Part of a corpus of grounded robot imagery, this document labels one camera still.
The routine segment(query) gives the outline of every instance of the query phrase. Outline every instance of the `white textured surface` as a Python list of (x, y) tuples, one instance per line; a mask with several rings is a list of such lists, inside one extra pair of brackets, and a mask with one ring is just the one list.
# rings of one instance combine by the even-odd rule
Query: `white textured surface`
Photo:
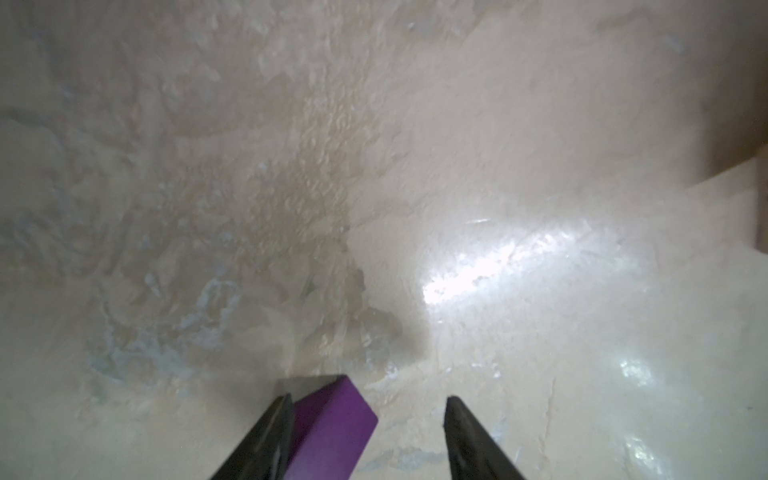
[(449, 394), (529, 480), (765, 478), (754, 164), (713, 176), (762, 2), (2, 9), (1, 477), (206, 478), (345, 372), (356, 478), (448, 478)]

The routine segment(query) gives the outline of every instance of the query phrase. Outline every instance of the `beige surface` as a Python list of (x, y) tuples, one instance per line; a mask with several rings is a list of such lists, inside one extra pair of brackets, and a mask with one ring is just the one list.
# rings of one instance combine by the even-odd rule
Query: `beige surface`
[(0, 477), (206, 478), (346, 372), (355, 478), (765, 478), (765, 2), (0, 4)]

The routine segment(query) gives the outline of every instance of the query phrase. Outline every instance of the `purple block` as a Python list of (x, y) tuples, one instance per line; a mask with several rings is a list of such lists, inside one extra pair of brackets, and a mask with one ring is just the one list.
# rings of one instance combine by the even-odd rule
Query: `purple block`
[(379, 423), (349, 377), (299, 400), (293, 411), (285, 480), (347, 480)]

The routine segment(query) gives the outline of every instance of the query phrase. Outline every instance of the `purple foam block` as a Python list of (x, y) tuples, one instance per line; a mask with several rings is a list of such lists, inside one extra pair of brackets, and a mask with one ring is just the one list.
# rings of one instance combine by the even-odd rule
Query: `purple foam block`
[(347, 480), (379, 423), (349, 377), (299, 400), (293, 411), (285, 480)]

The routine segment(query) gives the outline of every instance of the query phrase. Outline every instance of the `crack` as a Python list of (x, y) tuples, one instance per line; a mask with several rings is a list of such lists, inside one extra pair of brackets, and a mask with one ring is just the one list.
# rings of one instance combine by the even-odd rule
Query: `crack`
[(541, 452), (541, 456), (544, 457), (541, 463), (541, 470), (548, 469), (549, 466), (549, 457), (547, 457), (547, 440), (549, 440), (549, 428), (552, 424), (552, 416), (553, 416), (553, 404), (554, 404), (554, 388), (557, 384), (557, 377), (554, 377), (552, 379), (552, 383), (549, 387), (549, 396), (547, 398), (547, 410), (544, 413), (545, 423), (544, 423), (544, 432), (538, 437), (538, 448)]

